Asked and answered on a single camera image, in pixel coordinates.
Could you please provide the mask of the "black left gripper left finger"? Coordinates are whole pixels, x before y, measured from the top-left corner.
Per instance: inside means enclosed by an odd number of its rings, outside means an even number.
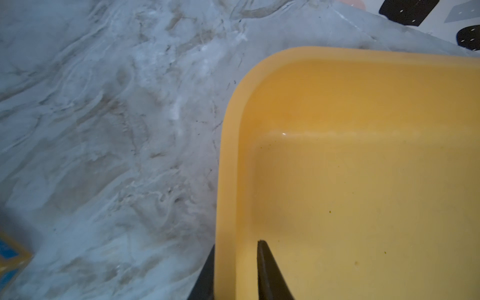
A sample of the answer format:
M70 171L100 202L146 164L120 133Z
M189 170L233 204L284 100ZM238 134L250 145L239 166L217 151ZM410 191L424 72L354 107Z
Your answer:
M212 247L187 300L214 300L214 277L215 246Z

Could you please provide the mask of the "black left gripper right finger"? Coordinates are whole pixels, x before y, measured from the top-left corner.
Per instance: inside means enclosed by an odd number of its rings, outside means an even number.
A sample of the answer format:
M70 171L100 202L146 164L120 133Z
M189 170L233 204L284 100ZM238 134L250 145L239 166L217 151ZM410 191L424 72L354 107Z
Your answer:
M294 300L270 247L264 240L257 242L257 285L260 300Z

